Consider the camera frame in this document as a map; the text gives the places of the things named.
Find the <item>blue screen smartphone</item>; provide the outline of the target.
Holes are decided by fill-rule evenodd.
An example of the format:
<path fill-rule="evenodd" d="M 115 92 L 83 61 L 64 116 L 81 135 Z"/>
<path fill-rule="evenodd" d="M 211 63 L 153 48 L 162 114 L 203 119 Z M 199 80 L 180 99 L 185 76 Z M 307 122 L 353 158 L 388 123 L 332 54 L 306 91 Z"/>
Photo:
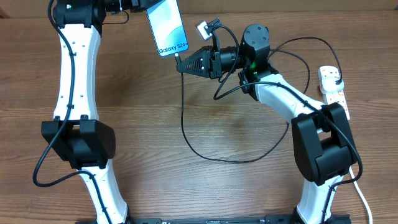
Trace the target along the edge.
<path fill-rule="evenodd" d="M 189 48 L 177 0 L 161 0 L 147 9 L 152 35 L 161 57 Z"/>

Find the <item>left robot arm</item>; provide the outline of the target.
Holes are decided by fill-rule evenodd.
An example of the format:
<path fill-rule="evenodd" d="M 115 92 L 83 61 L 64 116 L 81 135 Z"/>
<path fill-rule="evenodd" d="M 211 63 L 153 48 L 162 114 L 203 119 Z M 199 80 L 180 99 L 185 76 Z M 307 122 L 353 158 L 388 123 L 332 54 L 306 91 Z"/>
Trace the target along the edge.
<path fill-rule="evenodd" d="M 61 46 L 60 89 L 51 121 L 42 122 L 48 146 L 33 173 L 34 184 L 50 187 L 79 175 L 95 206 L 95 223 L 133 223 L 113 170 L 116 136 L 99 121 L 95 97 L 96 58 L 107 13 L 142 12 L 155 1 L 50 1 L 48 17 Z M 38 172 L 54 150 L 74 170 L 58 180 L 40 183 Z"/>

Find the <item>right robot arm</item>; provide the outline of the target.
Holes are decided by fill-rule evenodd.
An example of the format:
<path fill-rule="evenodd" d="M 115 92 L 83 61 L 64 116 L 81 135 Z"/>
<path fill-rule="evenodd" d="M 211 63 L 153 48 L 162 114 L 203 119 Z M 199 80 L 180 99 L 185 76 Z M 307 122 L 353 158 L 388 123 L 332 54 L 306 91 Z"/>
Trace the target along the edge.
<path fill-rule="evenodd" d="M 338 186 L 353 164 L 360 164 L 345 109 L 339 103 L 324 104 L 289 85 L 269 58 L 268 28 L 247 26 L 235 46 L 221 48 L 216 30 L 220 23 L 201 23 L 203 39 L 212 40 L 184 60 L 177 71 L 225 82 L 233 73 L 239 89 L 283 117 L 292 130 L 296 165 L 305 181 L 298 205 L 291 215 L 268 215 L 266 223 L 349 223 L 348 215 L 331 212 Z"/>

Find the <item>white charger plug adapter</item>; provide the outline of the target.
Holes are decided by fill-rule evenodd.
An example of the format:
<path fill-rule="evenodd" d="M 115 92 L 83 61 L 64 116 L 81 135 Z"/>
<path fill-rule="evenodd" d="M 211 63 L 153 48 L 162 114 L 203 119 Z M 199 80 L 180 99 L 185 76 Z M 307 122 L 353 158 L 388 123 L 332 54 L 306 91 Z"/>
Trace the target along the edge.
<path fill-rule="evenodd" d="M 320 91 L 323 94 L 341 91 L 344 89 L 344 87 L 345 87 L 344 81 L 340 81 L 339 78 L 321 76 Z"/>

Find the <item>white power strip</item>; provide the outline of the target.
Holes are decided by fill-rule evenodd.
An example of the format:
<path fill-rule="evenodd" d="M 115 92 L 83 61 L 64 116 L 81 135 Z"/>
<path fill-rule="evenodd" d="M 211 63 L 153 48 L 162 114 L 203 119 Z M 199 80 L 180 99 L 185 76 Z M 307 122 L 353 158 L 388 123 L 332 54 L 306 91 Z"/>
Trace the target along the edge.
<path fill-rule="evenodd" d="M 321 76 L 324 76 L 324 77 L 336 77 L 336 78 L 340 79 L 339 70 L 336 67 L 329 66 L 329 65 L 322 66 L 322 67 L 320 67 L 318 69 L 318 79 L 319 79 L 319 81 L 321 79 Z M 343 109 L 344 109 L 344 111 L 346 113 L 347 119 L 350 120 L 350 115 L 349 115 L 349 111 L 348 111 L 348 105 L 347 105 L 346 98 L 345 98 L 345 93 L 344 93 L 343 90 L 332 92 L 332 93 L 323 94 L 323 101 L 324 101 L 324 104 L 326 104 L 326 105 L 330 105 L 332 103 L 339 103 L 343 107 Z"/>

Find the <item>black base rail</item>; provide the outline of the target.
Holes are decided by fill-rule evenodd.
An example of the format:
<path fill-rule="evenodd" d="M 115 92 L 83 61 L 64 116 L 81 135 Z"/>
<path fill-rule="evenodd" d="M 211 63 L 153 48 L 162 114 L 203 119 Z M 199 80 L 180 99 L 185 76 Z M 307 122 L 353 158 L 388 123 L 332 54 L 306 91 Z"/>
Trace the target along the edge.
<path fill-rule="evenodd" d="M 213 218 L 213 219 L 176 219 L 162 220 L 160 218 L 131 218 L 127 224 L 293 224 L 300 223 L 293 215 L 266 215 L 257 218 Z"/>

